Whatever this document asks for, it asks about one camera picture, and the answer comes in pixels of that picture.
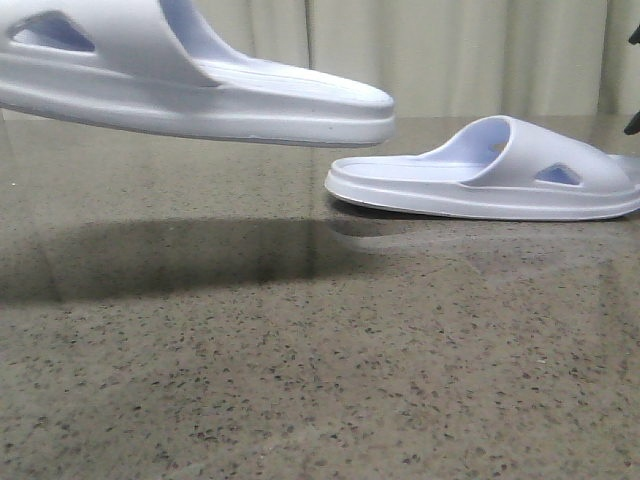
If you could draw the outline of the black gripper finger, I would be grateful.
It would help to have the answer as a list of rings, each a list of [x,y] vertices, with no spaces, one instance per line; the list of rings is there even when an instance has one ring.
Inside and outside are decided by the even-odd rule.
[[[628,42],[631,45],[638,45],[640,42],[640,25],[629,36]],[[637,111],[624,128],[625,135],[636,135],[640,132],[640,111]]]

